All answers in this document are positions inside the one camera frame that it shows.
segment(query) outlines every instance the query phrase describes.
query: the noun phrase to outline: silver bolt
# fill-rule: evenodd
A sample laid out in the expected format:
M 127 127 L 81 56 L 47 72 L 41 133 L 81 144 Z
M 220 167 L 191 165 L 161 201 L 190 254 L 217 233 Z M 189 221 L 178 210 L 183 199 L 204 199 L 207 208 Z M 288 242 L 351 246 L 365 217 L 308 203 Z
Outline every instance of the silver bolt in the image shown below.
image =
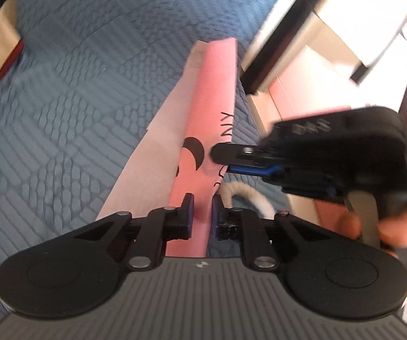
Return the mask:
M 254 260 L 254 264 L 258 268 L 273 268 L 276 265 L 276 260 L 273 257 L 260 256 Z
M 136 256 L 130 259 L 128 262 L 131 267 L 134 268 L 146 268 L 150 266 L 151 260 L 149 257 L 144 257 L 144 256 Z

